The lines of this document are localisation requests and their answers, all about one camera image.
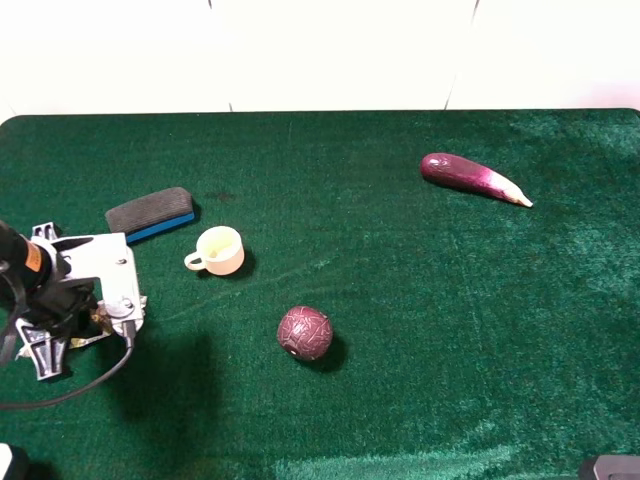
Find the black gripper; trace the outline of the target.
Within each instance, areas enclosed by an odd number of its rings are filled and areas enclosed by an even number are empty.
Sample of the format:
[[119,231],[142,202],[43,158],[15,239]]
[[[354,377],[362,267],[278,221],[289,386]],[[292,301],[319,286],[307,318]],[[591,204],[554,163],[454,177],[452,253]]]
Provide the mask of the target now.
[[23,318],[16,322],[22,352],[29,354],[38,381],[50,381],[64,373],[68,336],[84,334],[91,311],[97,308],[97,278],[82,275],[79,262],[71,258],[76,248],[93,238],[61,238],[61,234],[55,222],[32,227],[29,243],[40,250],[43,277],[28,294],[27,319],[34,325]]

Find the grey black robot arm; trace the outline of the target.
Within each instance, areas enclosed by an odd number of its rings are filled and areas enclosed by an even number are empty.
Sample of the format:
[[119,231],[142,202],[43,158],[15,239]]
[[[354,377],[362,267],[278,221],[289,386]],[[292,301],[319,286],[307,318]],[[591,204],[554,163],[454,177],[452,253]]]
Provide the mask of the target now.
[[69,375],[71,336],[82,331],[97,306],[94,286],[100,278],[96,236],[57,238],[43,225],[32,238],[1,224],[1,364],[13,358],[21,341],[40,381]]

